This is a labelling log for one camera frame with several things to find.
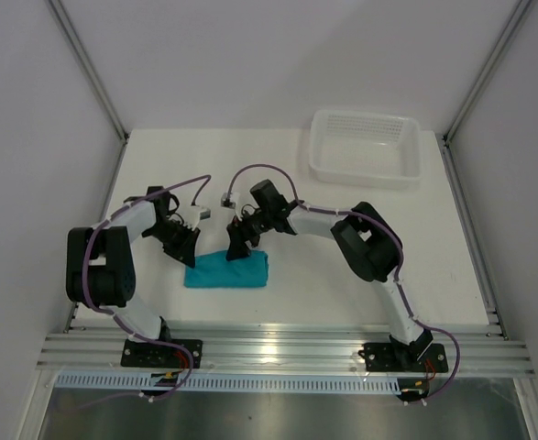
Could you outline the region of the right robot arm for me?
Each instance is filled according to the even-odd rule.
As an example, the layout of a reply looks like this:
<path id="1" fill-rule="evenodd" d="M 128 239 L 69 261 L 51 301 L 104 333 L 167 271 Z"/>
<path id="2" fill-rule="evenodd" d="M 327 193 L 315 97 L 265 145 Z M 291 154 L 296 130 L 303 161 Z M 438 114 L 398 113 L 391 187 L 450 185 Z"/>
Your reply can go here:
<path id="1" fill-rule="evenodd" d="M 402 243 L 370 203 L 335 210 L 298 200 L 289 202 L 270 180 L 256 184 L 250 193 L 257 207 L 250 214 L 235 215 L 226 227 L 227 260 L 250 257 L 261 235 L 272 230 L 334 240 L 352 272 L 378 293 L 389 319 L 395 362 L 411 370 L 426 360 L 433 336 L 415 323 L 401 286 Z"/>

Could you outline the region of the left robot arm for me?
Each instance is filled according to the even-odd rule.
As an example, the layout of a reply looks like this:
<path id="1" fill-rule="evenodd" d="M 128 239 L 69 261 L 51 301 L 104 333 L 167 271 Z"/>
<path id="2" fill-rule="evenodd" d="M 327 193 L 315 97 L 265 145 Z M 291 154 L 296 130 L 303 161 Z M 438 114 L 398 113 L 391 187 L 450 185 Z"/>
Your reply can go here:
<path id="1" fill-rule="evenodd" d="M 176 195 L 151 186 L 141 197 L 126 198 L 101 224 L 74 227 L 67 235 L 68 298 L 112 317 L 129 340 L 143 343 L 142 356 L 151 365 L 167 365 L 174 355 L 170 330 L 136 293 L 132 244 L 139 238 L 154 238 L 164 254 L 194 268 L 199 223 L 209 216 L 209 209 L 196 203 L 181 206 Z"/>

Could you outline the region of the teal t shirt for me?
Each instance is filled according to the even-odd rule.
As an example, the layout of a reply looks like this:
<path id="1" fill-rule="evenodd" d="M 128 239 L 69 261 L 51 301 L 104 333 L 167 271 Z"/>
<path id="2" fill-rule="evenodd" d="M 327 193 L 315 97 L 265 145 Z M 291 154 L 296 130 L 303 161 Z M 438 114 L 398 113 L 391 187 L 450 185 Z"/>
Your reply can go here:
<path id="1" fill-rule="evenodd" d="M 183 285 L 189 289 L 256 289 L 267 286 L 269 256 L 253 250 L 246 258 L 228 261 L 226 251 L 201 255 L 195 267 L 185 269 Z"/>

